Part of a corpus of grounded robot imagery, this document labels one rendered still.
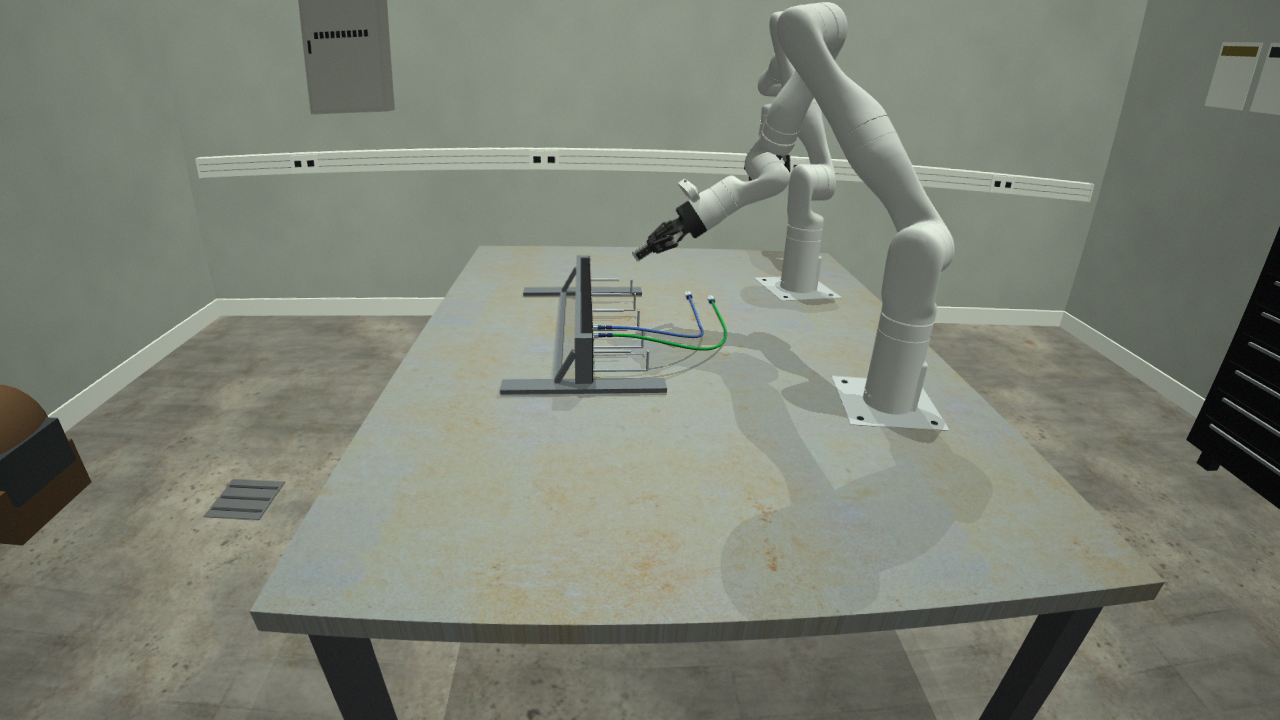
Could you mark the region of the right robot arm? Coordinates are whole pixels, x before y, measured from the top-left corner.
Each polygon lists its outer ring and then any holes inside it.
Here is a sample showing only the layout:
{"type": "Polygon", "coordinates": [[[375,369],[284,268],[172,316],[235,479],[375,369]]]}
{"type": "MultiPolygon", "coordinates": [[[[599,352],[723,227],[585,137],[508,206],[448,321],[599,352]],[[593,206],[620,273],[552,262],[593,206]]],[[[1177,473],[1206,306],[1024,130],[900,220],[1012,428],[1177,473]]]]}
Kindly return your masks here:
{"type": "MultiPolygon", "coordinates": [[[[774,12],[771,15],[771,38],[774,55],[771,58],[768,70],[765,69],[758,81],[758,90],[763,96],[777,97],[795,70],[780,47],[777,20],[781,13],[774,12]]],[[[822,111],[815,97],[812,100],[797,137],[806,149],[810,164],[794,167],[790,176],[788,225],[780,286],[790,292],[810,293],[818,287],[822,261],[819,256],[820,240],[824,225],[824,218],[812,211],[812,201],[828,200],[836,190],[835,167],[829,156],[822,111]]]]}

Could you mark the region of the black network patch panel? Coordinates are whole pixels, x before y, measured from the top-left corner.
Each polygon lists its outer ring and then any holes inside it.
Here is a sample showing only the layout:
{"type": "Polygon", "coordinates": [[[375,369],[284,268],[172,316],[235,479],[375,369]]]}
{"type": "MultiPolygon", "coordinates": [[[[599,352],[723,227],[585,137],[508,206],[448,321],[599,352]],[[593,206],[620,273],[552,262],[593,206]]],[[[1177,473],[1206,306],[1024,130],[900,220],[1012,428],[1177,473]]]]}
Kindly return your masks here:
{"type": "Polygon", "coordinates": [[[667,393],[666,378],[594,378],[593,372],[649,372],[649,350],[646,369],[593,369],[594,354],[631,354],[631,350],[593,350],[593,348],[644,348],[641,346],[593,346],[594,340],[605,337],[605,325],[593,325],[593,313],[625,313],[636,310],[636,296],[643,296],[641,287],[591,287],[589,255],[577,255],[576,266],[563,287],[524,287],[524,296],[561,296],[556,338],[556,363],[553,379],[502,379],[500,395],[609,395],[609,393],[667,393]],[[581,333],[581,260],[582,260],[582,333],[581,333]],[[570,287],[576,275],[575,299],[575,350],[562,365],[564,340],[566,296],[575,296],[570,287]],[[634,309],[593,310],[593,296],[634,296],[634,309]],[[575,359],[575,379],[563,379],[575,359]]]}

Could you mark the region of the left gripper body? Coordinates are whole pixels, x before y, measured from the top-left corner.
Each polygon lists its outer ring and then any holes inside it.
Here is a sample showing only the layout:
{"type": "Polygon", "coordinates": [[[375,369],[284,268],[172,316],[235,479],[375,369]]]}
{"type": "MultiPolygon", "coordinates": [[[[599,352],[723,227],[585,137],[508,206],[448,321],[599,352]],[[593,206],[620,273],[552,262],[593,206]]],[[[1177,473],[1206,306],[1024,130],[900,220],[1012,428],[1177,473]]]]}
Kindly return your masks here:
{"type": "Polygon", "coordinates": [[[678,240],[682,240],[684,236],[689,233],[692,234],[692,238],[698,238],[700,234],[707,232],[707,227],[703,224],[700,217],[698,217],[698,213],[689,201],[676,208],[676,211],[681,219],[675,219],[675,228],[666,232],[666,234],[662,234],[662,238],[668,234],[677,234],[680,231],[682,231],[684,234],[681,234],[678,240]]]}

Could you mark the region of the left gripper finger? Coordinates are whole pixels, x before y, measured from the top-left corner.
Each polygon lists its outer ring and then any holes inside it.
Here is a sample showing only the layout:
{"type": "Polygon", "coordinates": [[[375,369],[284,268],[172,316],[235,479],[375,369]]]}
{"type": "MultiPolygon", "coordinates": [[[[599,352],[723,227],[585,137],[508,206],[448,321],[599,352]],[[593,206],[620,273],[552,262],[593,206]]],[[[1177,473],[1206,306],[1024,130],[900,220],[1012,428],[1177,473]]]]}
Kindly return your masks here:
{"type": "Polygon", "coordinates": [[[662,234],[666,234],[666,232],[668,232],[668,231],[671,231],[673,228],[675,228],[675,224],[671,223],[669,225],[666,227],[664,231],[660,231],[659,233],[657,233],[657,237],[654,240],[648,241],[648,245],[645,243],[645,245],[643,245],[643,247],[640,247],[636,251],[634,251],[632,254],[634,254],[634,258],[636,259],[636,261],[643,260],[643,258],[646,258],[652,252],[657,252],[658,254],[658,252],[664,252],[664,251],[667,251],[669,249],[677,247],[678,246],[677,242],[681,241],[681,240],[678,240],[678,237],[681,234],[684,234],[682,231],[680,231],[677,234],[668,234],[667,237],[660,238],[662,234]],[[660,245],[658,246],[658,243],[660,243],[660,245]]]}
{"type": "MultiPolygon", "coordinates": [[[[654,240],[654,238],[657,237],[657,233],[659,233],[660,231],[666,229],[666,227],[667,227],[667,225],[669,225],[671,223],[673,223],[673,222],[672,222],[672,220],[669,220],[669,222],[667,222],[667,223],[666,223],[666,222],[663,222],[663,223],[662,223],[662,224],[660,224],[660,225],[659,225],[659,227],[657,228],[657,232],[654,231],[654,232],[653,232],[653,233],[652,233],[652,234],[650,234],[650,236],[648,237],[648,240],[646,240],[646,245],[648,245],[648,241],[650,241],[650,240],[654,240]],[[663,227],[662,227],[662,225],[663,225],[663,227]],[[658,231],[658,229],[659,229],[659,231],[658,231]]],[[[640,247],[643,247],[643,246],[640,246],[640,247]]],[[[640,247],[637,247],[637,249],[640,249],[640,247]]],[[[635,249],[634,251],[636,251],[637,249],[635,249]]]]}

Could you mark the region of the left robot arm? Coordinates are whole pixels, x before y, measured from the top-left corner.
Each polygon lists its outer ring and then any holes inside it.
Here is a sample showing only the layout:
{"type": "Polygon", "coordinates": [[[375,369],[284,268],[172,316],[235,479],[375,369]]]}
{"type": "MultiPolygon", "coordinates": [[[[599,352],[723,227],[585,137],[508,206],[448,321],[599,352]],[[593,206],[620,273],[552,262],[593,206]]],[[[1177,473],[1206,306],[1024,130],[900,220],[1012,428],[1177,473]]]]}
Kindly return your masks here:
{"type": "Polygon", "coordinates": [[[897,231],[884,264],[883,304],[863,400],[881,413],[916,413],[940,274],[952,263],[954,238],[884,109],[836,64],[847,29],[846,15],[835,3],[782,12],[777,36],[795,70],[745,158],[753,181],[728,176],[701,193],[686,179],[678,186],[707,231],[740,208],[781,193],[790,173],[776,155],[792,151],[815,97],[852,170],[884,204],[897,231]]]}

